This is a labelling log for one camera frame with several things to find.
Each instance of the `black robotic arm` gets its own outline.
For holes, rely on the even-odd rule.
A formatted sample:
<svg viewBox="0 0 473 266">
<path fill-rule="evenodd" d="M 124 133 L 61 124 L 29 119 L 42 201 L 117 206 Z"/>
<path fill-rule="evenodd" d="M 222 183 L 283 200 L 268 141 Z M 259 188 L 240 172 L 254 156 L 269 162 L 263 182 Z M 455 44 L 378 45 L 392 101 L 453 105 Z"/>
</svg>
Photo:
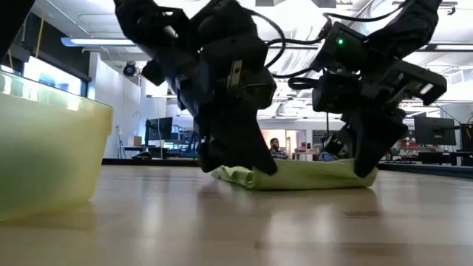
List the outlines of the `black robotic arm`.
<svg viewBox="0 0 473 266">
<path fill-rule="evenodd" d="M 256 13 L 237 0 L 210 0 L 193 18 L 152 0 L 115 3 L 125 36 L 152 58 L 145 78 L 156 85 L 166 81 L 180 108 L 194 117 L 194 128 L 205 140 L 199 148 L 203 170 L 225 165 L 275 173 L 256 121 L 257 110 L 271 105 L 276 89 L 264 65 L 268 45 L 307 42 L 282 35 L 265 44 L 251 18 Z M 326 14 L 317 39 L 325 43 L 315 61 L 307 71 L 288 76 L 295 77 L 289 80 L 294 89 L 314 88 L 315 111 L 343 114 L 346 125 L 338 138 L 350 147 L 360 177 L 406 131 L 398 104 L 417 97 L 429 105 L 446 91 L 445 78 L 401 60 L 430 41 L 440 3 L 406 0 L 387 26 L 369 36 L 332 24 L 331 16 L 345 17 Z M 310 70 L 324 74 L 318 81 L 297 78 Z"/>
</svg>

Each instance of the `table surface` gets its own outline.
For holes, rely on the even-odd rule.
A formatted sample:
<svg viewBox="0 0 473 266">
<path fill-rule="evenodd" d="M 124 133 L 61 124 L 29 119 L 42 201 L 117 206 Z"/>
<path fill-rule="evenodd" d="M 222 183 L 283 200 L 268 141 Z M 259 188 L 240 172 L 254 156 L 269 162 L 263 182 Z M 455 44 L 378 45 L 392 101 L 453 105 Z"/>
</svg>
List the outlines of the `table surface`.
<svg viewBox="0 0 473 266">
<path fill-rule="evenodd" d="M 0 265 L 472 265 L 473 183 L 250 192 L 196 168 L 104 166 L 91 202 L 0 224 Z"/>
</svg>

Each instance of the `man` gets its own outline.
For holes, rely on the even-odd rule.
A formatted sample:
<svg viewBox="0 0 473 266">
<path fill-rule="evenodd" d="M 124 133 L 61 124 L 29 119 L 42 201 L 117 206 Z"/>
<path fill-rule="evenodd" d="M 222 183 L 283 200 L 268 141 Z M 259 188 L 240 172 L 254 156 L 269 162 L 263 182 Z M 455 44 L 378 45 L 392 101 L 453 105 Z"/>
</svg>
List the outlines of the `man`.
<svg viewBox="0 0 473 266">
<path fill-rule="evenodd" d="M 285 151 L 279 150 L 279 140 L 274 138 L 270 141 L 271 148 L 269 151 L 271 152 L 271 157 L 276 160 L 290 160 L 289 156 L 286 154 Z"/>
</svg>

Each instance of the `green cloth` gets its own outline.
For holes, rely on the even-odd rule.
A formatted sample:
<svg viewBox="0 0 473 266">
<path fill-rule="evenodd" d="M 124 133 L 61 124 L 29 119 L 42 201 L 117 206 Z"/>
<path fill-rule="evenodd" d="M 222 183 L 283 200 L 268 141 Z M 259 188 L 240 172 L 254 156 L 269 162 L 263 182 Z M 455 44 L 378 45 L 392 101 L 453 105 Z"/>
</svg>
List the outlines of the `green cloth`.
<svg viewBox="0 0 473 266">
<path fill-rule="evenodd" d="M 278 172 L 269 176 L 258 169 L 222 166 L 212 172 L 212 176 L 236 183 L 251 190 L 304 190 L 329 188 L 367 188 L 378 175 L 375 168 L 365 178 L 353 171 L 354 160 L 334 162 L 305 162 L 277 160 Z"/>
</svg>

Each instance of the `yellow plastic bin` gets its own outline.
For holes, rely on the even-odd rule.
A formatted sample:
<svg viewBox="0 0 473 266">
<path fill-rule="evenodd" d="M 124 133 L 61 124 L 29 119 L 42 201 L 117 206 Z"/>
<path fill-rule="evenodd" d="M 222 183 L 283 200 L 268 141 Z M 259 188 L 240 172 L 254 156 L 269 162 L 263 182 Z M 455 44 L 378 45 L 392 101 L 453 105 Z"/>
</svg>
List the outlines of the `yellow plastic bin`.
<svg viewBox="0 0 473 266">
<path fill-rule="evenodd" d="M 0 72 L 0 221 L 87 202 L 112 107 Z"/>
</svg>

